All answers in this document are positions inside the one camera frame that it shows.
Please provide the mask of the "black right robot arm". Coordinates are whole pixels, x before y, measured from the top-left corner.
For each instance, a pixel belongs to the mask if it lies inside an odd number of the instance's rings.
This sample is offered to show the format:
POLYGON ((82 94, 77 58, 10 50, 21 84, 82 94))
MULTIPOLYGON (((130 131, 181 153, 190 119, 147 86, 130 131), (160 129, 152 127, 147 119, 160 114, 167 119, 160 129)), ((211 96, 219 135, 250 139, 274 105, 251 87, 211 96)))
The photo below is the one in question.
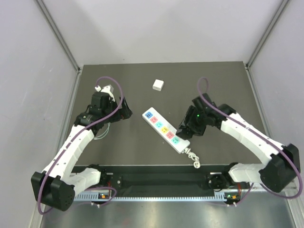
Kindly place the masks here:
POLYGON ((221 172, 225 187, 233 188, 239 182, 251 182, 279 193, 300 173, 299 150, 293 144, 283 145, 270 139, 248 124, 229 105, 217 106, 206 93, 192 102, 177 129, 178 137, 188 140, 193 136, 202 136, 207 126, 216 127, 260 160, 258 164, 233 162, 226 166, 221 172))

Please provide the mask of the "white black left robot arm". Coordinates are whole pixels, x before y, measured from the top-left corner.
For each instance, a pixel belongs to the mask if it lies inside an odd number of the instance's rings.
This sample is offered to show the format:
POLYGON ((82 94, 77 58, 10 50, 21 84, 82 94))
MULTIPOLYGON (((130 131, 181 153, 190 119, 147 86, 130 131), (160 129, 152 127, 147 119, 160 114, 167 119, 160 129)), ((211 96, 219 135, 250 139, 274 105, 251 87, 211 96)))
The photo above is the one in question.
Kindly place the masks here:
POLYGON ((84 171, 71 175, 86 146, 107 124, 129 119, 132 111, 124 97, 119 102, 110 92, 95 92, 91 104, 74 121, 70 134, 50 164, 42 172, 34 172, 31 184, 38 206, 41 204, 66 211, 75 196, 96 186, 107 187, 110 181, 106 170, 91 164, 84 171))

